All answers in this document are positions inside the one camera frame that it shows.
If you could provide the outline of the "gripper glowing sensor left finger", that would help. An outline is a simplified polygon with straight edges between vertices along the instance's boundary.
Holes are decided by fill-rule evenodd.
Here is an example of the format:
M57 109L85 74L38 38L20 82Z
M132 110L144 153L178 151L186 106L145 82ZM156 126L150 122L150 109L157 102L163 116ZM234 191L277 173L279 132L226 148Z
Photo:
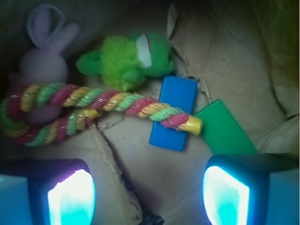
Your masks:
M90 225L95 205L95 182L82 159L0 161L2 225Z

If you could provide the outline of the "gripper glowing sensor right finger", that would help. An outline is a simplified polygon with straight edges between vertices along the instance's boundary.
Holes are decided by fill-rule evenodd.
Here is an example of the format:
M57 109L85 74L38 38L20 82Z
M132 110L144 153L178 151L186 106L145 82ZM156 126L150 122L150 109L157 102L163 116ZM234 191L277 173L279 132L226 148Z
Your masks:
M202 195L213 225L298 225L299 157L214 155L204 172Z

